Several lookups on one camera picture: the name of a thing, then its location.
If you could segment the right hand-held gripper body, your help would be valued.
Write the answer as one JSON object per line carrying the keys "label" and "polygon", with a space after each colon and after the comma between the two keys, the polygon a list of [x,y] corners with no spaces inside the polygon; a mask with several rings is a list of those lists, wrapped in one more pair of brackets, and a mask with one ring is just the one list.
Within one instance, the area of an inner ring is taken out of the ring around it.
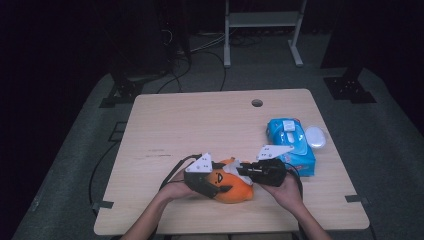
{"label": "right hand-held gripper body", "polygon": [[252,164],[255,176],[252,180],[268,186],[280,186],[287,174],[285,163],[281,157],[291,152],[293,146],[263,145]]}

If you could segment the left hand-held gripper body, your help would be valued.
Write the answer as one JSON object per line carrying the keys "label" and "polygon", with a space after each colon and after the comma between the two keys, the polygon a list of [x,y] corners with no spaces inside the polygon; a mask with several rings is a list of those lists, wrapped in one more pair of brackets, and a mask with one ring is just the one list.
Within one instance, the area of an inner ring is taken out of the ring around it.
{"label": "left hand-held gripper body", "polygon": [[211,155],[204,153],[184,169],[184,182],[191,190],[208,198],[214,198],[218,194],[219,188],[208,180],[212,172]]}

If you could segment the orange plush toy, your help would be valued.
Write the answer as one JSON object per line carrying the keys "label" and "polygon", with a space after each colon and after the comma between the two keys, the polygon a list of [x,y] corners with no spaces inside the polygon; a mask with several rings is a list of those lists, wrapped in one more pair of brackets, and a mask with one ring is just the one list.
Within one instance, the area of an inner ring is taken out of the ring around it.
{"label": "orange plush toy", "polygon": [[[208,177],[210,183],[216,185],[218,188],[220,186],[233,186],[230,184],[225,184],[223,180],[223,171],[222,169],[214,169],[212,174]],[[217,194],[214,199],[226,203],[226,204],[235,204],[241,203],[243,201],[251,200],[254,196],[254,189],[252,186],[246,185],[235,185],[227,193]]]}

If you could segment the person's right hand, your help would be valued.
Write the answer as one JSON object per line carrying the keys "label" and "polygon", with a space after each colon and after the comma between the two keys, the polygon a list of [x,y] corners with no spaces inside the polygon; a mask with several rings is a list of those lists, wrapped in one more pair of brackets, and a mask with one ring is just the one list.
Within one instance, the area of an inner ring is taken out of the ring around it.
{"label": "person's right hand", "polygon": [[262,188],[267,191],[281,207],[293,215],[304,207],[298,184],[295,178],[290,174],[285,177],[280,186],[262,185]]}

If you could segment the person's left hand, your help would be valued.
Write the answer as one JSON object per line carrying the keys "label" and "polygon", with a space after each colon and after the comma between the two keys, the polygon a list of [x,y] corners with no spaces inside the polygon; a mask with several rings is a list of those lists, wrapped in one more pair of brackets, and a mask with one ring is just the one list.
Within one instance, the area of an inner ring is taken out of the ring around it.
{"label": "person's left hand", "polygon": [[184,182],[184,171],[178,172],[160,191],[159,195],[166,202],[195,196],[196,192]]}

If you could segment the black stand base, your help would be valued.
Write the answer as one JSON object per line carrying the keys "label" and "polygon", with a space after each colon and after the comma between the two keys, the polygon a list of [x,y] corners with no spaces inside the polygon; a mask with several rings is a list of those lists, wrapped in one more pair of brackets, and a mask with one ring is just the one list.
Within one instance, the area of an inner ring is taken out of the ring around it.
{"label": "black stand base", "polygon": [[349,100],[353,104],[375,103],[373,95],[358,80],[361,72],[362,67],[348,67],[343,75],[325,77],[324,82],[335,100]]}
{"label": "black stand base", "polygon": [[117,104],[132,104],[143,88],[143,81],[115,80],[108,95],[102,99],[100,108],[113,108]]}

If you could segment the black floor tape frame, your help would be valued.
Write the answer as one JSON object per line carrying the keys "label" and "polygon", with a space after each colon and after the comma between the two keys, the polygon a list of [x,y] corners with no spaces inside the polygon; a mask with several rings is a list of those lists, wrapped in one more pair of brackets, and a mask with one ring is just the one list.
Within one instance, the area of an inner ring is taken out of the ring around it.
{"label": "black floor tape frame", "polygon": [[109,142],[120,142],[123,139],[125,130],[126,130],[127,122],[126,121],[118,121],[115,123],[111,134],[109,135]]}

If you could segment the blue wet wipe pack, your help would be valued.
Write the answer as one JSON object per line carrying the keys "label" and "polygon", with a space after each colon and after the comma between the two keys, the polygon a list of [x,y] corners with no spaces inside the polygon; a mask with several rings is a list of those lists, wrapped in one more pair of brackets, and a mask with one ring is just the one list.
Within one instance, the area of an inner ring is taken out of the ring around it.
{"label": "blue wet wipe pack", "polygon": [[298,119],[271,119],[267,124],[266,135],[272,145],[293,147],[290,152],[278,156],[278,159],[294,166],[301,177],[315,175],[316,158]]}

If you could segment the dark tape strip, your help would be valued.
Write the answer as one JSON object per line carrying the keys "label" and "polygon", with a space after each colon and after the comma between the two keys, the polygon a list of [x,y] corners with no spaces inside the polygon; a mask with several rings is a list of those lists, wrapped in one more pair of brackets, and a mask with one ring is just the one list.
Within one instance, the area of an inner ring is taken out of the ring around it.
{"label": "dark tape strip", "polygon": [[111,201],[94,202],[91,205],[91,209],[95,210],[95,211],[99,211],[101,208],[112,209],[113,205],[114,205],[114,203],[111,202]]}
{"label": "dark tape strip", "polygon": [[346,195],[345,199],[348,203],[354,203],[354,202],[359,202],[363,205],[368,205],[370,204],[370,201],[368,200],[368,198],[366,197],[362,197],[360,195]]}

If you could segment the white metal stand frame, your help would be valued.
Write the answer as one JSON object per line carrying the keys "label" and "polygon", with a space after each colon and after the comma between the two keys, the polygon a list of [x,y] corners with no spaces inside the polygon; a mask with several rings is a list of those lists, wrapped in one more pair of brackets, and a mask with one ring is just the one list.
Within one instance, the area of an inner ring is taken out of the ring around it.
{"label": "white metal stand frame", "polygon": [[293,37],[288,40],[288,46],[295,65],[297,67],[302,67],[304,63],[297,49],[297,41],[300,34],[307,1],[308,0],[300,0],[300,7],[297,11],[232,13],[229,9],[230,0],[225,0],[223,65],[226,68],[231,66],[231,29],[293,27],[294,34]]}

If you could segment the white oval plastic lid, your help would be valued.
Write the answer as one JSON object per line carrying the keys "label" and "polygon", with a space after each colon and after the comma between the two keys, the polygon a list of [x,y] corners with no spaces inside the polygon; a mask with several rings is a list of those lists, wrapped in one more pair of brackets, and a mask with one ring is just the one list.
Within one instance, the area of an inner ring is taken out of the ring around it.
{"label": "white oval plastic lid", "polygon": [[327,143],[324,131],[317,126],[308,127],[305,130],[305,136],[307,143],[311,148],[323,148]]}

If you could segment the white wet wipe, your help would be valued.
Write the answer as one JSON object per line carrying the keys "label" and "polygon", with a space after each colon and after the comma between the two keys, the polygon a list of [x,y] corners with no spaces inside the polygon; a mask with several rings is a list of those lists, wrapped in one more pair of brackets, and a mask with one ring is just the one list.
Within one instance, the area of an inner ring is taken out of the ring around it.
{"label": "white wet wipe", "polygon": [[223,160],[222,163],[224,166],[222,167],[223,171],[223,180],[225,184],[230,185],[246,185],[252,186],[253,181],[250,177],[242,176],[239,174],[238,169],[241,167],[242,162],[238,159],[227,159]]}

